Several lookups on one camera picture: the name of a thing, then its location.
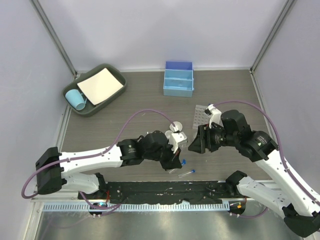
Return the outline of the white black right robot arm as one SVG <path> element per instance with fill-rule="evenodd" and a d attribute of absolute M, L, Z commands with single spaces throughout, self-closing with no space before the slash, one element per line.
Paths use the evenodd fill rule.
<path fill-rule="evenodd" d="M 320 229 L 320 195 L 294 170 L 280 146 L 264 131 L 251 130 L 238 110 L 221 112 L 214 106 L 203 110 L 207 123 L 197 127 L 189 151 L 204 154 L 220 147 L 234 147 L 264 170 L 280 188 L 277 192 L 237 170 L 226 180 L 233 198 L 250 197 L 277 213 L 296 235 L 306 238 Z"/>

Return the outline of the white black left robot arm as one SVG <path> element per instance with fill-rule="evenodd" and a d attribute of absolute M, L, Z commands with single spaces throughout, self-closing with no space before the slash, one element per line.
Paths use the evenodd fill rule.
<path fill-rule="evenodd" d="M 187 141 L 183 132 L 156 130 L 95 150 L 59 152 L 57 147 L 50 147 L 35 164 L 37 192 L 80 191 L 100 200 L 107 192 L 105 180 L 99 173 L 87 175 L 86 171 L 135 166 L 144 160 L 159 162 L 166 171 L 180 169 L 181 146 Z"/>

